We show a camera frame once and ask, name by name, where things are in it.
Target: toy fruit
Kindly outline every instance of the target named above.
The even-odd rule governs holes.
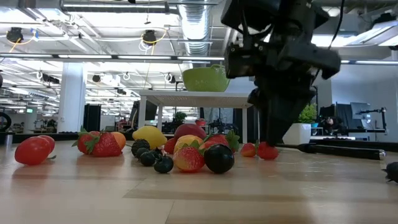
[[[51,138],[50,136],[38,136],[39,138],[44,138],[44,139],[46,139],[49,143],[50,143],[50,153],[52,152],[52,151],[54,151],[54,148],[55,148],[55,140],[54,140],[54,138]]]
[[[134,131],[132,137],[134,139],[145,139],[149,143],[151,150],[163,146],[167,142],[167,138],[164,134],[153,126],[144,126]]]
[[[140,148],[150,149],[149,143],[145,139],[137,139],[131,146],[131,153],[135,157]]]
[[[180,150],[184,145],[191,145],[191,143],[193,143],[194,141],[197,141],[199,143],[199,145],[202,144],[203,140],[197,136],[194,135],[186,135],[186,136],[182,136],[180,137],[177,142],[175,143],[175,147],[174,147],[174,153],[178,152],[178,150]]]
[[[174,132],[175,139],[179,139],[180,137],[185,136],[185,135],[198,136],[200,139],[206,138],[205,130],[203,130],[203,128],[201,128],[195,124],[182,124]]]
[[[95,136],[93,140],[85,143],[88,154],[95,157],[120,156],[122,149],[111,133],[103,133],[101,136]]]
[[[217,142],[214,142],[214,141],[207,141],[207,142],[204,142],[200,147],[199,147],[199,150],[207,150],[207,149],[209,149],[211,146],[214,146],[215,144],[218,144]]]
[[[140,149],[138,149],[137,150],[137,154],[136,154],[136,158],[140,158],[141,157],[141,155],[143,154],[143,153],[145,153],[145,152],[149,152],[149,150],[147,149],[147,148],[140,148]]]
[[[173,169],[173,166],[174,162],[172,158],[169,156],[162,156],[157,160],[154,169],[160,174],[166,174]]]
[[[174,147],[175,144],[177,143],[177,139],[175,138],[170,138],[166,144],[164,144],[164,151],[166,151],[169,154],[173,154],[174,153]]]
[[[239,150],[239,138],[240,137],[238,135],[235,135],[234,130],[230,130],[226,136],[223,134],[215,134],[210,136],[208,141],[214,141],[218,144],[223,144],[228,146],[233,152],[236,152]]]
[[[386,179],[388,182],[395,181],[398,183],[398,162],[391,162],[383,171],[387,173]]]
[[[144,166],[152,166],[156,162],[155,156],[151,152],[142,153],[141,156],[139,157],[139,160],[140,160],[141,164]]]
[[[223,174],[234,166],[235,158],[228,146],[217,144],[205,151],[205,162],[211,171]]]
[[[257,149],[257,155],[261,159],[274,160],[278,157],[279,153],[278,149],[275,147],[269,146],[266,142],[262,142]]]
[[[50,154],[50,143],[39,137],[31,137],[21,142],[15,151],[15,160],[21,164],[34,166],[41,164]]]
[[[241,155],[243,157],[254,157],[256,156],[256,149],[258,148],[258,143],[254,145],[253,143],[246,143],[241,149]]]
[[[124,134],[116,131],[112,132],[111,134],[115,138],[116,142],[118,142],[120,148],[123,149],[126,145],[126,137],[124,137]]]
[[[173,161],[182,172],[197,172],[205,165],[205,159],[198,150],[199,143],[194,141],[174,153]]]

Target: red tomato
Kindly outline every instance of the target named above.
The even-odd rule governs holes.
[[[55,148],[55,140],[54,138],[51,138],[50,136],[38,136],[39,138],[44,138],[50,143],[50,153],[54,151]]]
[[[31,137],[21,142],[15,151],[15,160],[25,165],[39,165],[50,154],[50,143],[44,138]]]

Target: floor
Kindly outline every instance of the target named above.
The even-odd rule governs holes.
[[[24,167],[0,151],[0,223],[396,223],[398,184],[385,162],[284,149],[276,161],[236,156],[215,175],[157,174],[129,149],[83,156],[58,142],[53,162]],[[398,154],[387,153],[387,161]]]

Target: lemon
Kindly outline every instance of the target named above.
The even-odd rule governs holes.
[[[134,131],[132,137],[135,140],[145,139],[149,143],[150,149],[156,149],[167,142],[167,138],[164,134],[153,126],[144,126],[137,131]]]

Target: ventilation duct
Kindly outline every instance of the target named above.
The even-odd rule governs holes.
[[[183,38],[198,41],[185,43],[187,54],[192,56],[208,55],[209,43],[201,43],[201,41],[205,42],[209,39],[210,6],[181,4],[177,7],[181,15]]]

